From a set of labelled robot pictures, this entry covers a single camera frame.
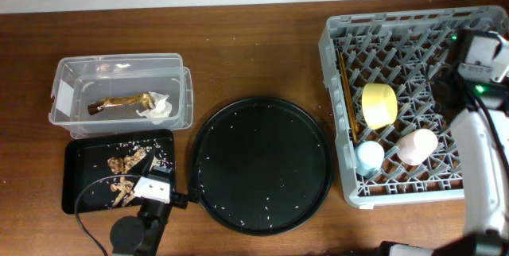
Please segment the blue cup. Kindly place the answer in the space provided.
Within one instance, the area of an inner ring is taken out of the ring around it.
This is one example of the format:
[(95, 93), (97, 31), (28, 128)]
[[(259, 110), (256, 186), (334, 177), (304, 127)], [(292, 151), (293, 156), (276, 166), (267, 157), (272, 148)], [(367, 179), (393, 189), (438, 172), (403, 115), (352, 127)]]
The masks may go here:
[(368, 176), (382, 166), (385, 151), (374, 141), (366, 141), (356, 146), (356, 172), (361, 176)]

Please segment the pink cup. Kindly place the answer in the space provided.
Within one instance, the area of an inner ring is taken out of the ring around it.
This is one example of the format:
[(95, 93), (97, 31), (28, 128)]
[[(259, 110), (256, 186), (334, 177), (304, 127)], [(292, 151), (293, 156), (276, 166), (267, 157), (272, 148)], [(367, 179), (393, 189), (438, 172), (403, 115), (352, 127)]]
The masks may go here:
[(428, 129), (419, 129), (398, 139), (398, 158), (407, 165), (420, 165), (437, 148), (437, 135)]

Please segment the food scraps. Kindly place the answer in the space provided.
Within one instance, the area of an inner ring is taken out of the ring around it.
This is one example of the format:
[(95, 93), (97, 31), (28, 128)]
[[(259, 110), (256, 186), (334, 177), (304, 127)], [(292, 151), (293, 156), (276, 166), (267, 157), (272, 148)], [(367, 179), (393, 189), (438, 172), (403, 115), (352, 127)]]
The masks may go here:
[[(149, 154), (149, 151), (145, 148), (139, 148), (133, 155), (126, 157), (111, 157), (107, 160), (107, 164), (113, 174), (124, 175), (133, 173), (133, 168), (140, 164)], [(120, 176), (117, 180), (113, 180), (110, 185), (112, 192), (117, 192), (115, 200), (112, 203), (112, 207), (116, 208), (119, 205), (125, 207), (134, 198), (134, 181), (128, 180), (127, 176)]]

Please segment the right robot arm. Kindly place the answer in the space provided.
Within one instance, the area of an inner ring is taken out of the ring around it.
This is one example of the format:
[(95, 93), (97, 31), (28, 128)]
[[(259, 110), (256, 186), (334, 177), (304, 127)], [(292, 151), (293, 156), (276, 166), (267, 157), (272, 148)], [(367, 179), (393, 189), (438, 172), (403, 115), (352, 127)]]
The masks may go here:
[(428, 81), (460, 157), (464, 233), (434, 249), (383, 241), (377, 255), (508, 253), (508, 41), (460, 29), (446, 61)]

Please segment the yellow bowl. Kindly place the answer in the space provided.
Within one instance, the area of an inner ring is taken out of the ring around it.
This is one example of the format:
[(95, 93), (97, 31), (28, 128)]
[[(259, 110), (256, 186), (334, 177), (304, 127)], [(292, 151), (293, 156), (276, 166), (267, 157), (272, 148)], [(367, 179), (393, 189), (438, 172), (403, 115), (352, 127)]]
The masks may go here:
[(398, 115), (396, 94), (383, 83), (367, 83), (363, 87), (361, 107), (366, 124), (373, 130), (393, 124)]

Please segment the gold brown snack wrapper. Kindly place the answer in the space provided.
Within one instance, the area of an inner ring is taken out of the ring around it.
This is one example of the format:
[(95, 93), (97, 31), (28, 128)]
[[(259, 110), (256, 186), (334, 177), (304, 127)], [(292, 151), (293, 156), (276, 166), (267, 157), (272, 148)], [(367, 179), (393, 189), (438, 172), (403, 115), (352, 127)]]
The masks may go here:
[(154, 100), (149, 93), (141, 93), (127, 97), (101, 99), (93, 104), (89, 104), (87, 106), (87, 112), (89, 115), (94, 115), (107, 108), (133, 106), (137, 104), (142, 105), (146, 109), (152, 109)]

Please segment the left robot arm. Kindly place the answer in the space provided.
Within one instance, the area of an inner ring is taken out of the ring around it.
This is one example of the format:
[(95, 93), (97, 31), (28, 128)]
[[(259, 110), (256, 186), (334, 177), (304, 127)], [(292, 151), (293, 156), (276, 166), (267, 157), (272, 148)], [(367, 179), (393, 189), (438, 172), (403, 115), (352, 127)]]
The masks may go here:
[(142, 205), (136, 216), (122, 217), (111, 228), (113, 255), (155, 255), (172, 209), (186, 209), (189, 202), (200, 200), (194, 188), (186, 194), (174, 191), (172, 170), (152, 165), (154, 154), (146, 154), (131, 169), (138, 178), (133, 193)]

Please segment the white tissue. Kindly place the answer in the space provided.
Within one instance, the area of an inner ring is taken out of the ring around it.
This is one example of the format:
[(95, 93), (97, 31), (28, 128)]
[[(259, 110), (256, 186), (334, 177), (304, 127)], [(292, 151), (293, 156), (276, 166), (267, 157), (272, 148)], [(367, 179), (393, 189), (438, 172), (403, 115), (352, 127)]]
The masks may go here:
[(167, 101), (169, 95), (163, 95), (152, 91), (150, 91), (149, 94), (152, 99), (150, 107), (142, 112), (136, 110), (136, 113), (146, 118), (168, 118), (173, 109), (173, 105)]

